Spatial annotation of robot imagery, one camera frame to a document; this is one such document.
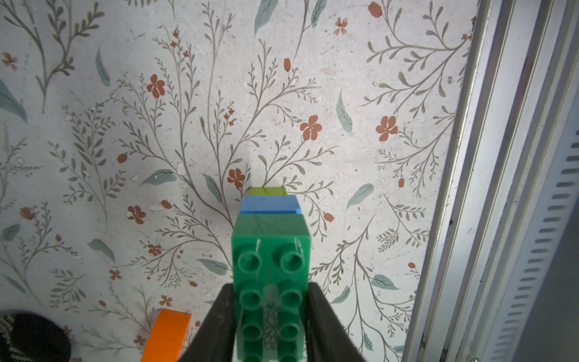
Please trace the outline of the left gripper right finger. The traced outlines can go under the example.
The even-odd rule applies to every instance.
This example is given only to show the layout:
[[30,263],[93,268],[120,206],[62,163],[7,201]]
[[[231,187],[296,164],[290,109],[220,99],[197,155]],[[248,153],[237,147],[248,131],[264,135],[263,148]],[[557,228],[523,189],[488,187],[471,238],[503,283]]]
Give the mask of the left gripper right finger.
[[306,345],[308,361],[365,362],[315,282],[308,284]]

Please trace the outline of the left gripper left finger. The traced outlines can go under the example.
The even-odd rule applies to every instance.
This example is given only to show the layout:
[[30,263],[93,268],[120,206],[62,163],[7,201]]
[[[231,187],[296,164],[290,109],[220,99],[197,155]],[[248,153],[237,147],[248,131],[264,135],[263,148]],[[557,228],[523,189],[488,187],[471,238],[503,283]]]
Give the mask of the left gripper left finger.
[[225,284],[179,362],[231,362],[236,327],[233,284]]

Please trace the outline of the orange lego brick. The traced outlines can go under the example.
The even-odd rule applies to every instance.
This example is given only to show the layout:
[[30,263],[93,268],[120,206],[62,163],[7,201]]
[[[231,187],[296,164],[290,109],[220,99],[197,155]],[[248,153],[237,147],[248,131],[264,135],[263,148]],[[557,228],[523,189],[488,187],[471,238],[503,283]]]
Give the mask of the orange lego brick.
[[141,362],[176,362],[187,335],[191,315],[161,309],[147,339]]

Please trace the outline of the green long lego brick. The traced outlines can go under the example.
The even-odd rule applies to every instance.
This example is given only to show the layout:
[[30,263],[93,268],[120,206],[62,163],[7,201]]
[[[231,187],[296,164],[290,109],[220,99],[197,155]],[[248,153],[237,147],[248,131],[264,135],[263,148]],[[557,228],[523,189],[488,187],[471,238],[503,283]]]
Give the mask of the green long lego brick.
[[301,361],[312,237],[301,214],[240,214],[232,235],[240,361]]

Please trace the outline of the light blue long lego brick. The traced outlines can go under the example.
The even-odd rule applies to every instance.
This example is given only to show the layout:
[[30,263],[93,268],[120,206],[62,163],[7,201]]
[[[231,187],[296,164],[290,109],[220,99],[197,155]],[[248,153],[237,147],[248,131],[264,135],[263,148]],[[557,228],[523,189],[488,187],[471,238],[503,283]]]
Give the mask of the light blue long lego brick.
[[242,198],[241,214],[302,214],[294,195],[246,195]]

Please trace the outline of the lime green lego brick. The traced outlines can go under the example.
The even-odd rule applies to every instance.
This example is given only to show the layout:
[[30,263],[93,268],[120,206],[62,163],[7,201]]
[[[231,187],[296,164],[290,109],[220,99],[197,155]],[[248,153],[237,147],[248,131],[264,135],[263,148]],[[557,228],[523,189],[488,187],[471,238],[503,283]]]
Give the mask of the lime green lego brick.
[[277,195],[287,195],[287,191],[284,187],[252,187],[249,190],[249,195],[251,196],[277,196]]

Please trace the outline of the black grey striped sock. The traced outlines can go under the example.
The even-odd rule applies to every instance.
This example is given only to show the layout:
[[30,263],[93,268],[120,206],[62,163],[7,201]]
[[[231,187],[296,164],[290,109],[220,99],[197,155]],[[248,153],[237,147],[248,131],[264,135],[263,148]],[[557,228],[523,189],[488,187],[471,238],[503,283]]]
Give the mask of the black grey striped sock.
[[72,343],[64,329],[30,312],[1,313],[1,361],[67,362]]

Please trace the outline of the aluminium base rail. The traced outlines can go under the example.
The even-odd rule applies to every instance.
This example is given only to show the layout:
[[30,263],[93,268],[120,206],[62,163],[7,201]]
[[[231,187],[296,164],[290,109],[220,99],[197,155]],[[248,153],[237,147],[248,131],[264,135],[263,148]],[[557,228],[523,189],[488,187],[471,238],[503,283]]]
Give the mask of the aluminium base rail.
[[405,361],[510,361],[578,196],[578,3],[483,1]]

